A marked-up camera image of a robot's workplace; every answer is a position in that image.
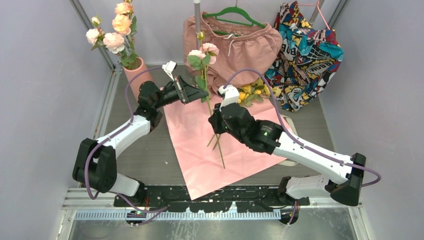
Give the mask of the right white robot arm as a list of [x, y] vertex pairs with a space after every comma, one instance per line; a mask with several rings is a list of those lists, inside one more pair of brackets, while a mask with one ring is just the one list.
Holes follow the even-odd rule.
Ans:
[[277, 192], [281, 204], [288, 206], [302, 198], [327, 196], [346, 206], [359, 204], [366, 165], [363, 154], [339, 154], [308, 141], [300, 145], [300, 137], [270, 120], [254, 119], [237, 103], [215, 104], [208, 121], [214, 133], [227, 133], [254, 152], [287, 158], [319, 173], [283, 177]]

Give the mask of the pink rose stem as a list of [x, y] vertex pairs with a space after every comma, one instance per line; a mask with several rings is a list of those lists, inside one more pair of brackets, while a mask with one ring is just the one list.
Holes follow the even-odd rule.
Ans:
[[213, 43], [204, 42], [205, 37], [205, 32], [202, 30], [196, 34], [196, 39], [199, 41], [199, 47], [191, 50], [187, 54], [186, 59], [190, 69], [196, 71], [194, 77], [196, 86], [208, 93], [207, 96], [202, 97], [200, 100], [202, 103], [207, 104], [209, 116], [212, 116], [213, 108], [210, 101], [211, 94], [208, 85], [208, 70], [210, 65], [217, 61], [219, 49]]

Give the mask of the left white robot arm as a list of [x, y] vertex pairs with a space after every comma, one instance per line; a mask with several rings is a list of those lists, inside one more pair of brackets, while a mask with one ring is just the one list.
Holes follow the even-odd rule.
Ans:
[[175, 102], [188, 104], [207, 96], [207, 91], [188, 84], [181, 76], [163, 89], [152, 81], [143, 82], [139, 86], [138, 107], [127, 122], [103, 137], [86, 138], [80, 143], [72, 178], [89, 189], [121, 194], [133, 206], [141, 206], [146, 200], [145, 185], [118, 173], [118, 156], [159, 125], [163, 117], [160, 108]]

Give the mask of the pink wrapping paper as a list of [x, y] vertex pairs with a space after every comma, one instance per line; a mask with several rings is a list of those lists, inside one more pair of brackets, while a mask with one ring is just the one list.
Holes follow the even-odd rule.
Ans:
[[179, 101], [163, 108], [172, 145], [192, 200], [243, 180], [286, 158], [254, 152], [229, 134], [215, 145], [206, 103]]

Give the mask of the artificial flower bouquet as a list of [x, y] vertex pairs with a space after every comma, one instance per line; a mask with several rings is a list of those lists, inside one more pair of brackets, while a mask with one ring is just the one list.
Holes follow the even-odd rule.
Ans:
[[238, 88], [239, 97], [237, 102], [241, 106], [250, 107], [255, 102], [262, 103], [265, 99], [269, 99], [271, 93], [273, 93], [275, 97], [281, 93], [277, 86], [271, 89], [272, 90], [267, 87], [261, 78], [258, 78], [255, 82]]

